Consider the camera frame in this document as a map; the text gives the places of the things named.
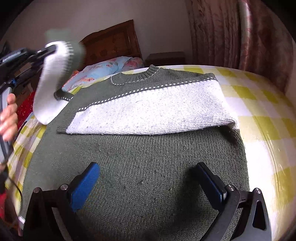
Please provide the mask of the person's left hand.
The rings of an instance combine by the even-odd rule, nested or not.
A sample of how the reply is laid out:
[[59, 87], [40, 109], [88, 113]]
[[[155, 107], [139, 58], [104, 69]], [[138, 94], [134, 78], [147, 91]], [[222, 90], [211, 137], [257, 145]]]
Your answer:
[[10, 93], [7, 98], [8, 106], [1, 113], [1, 136], [4, 141], [12, 141], [14, 136], [18, 132], [18, 115], [16, 96], [13, 93]]

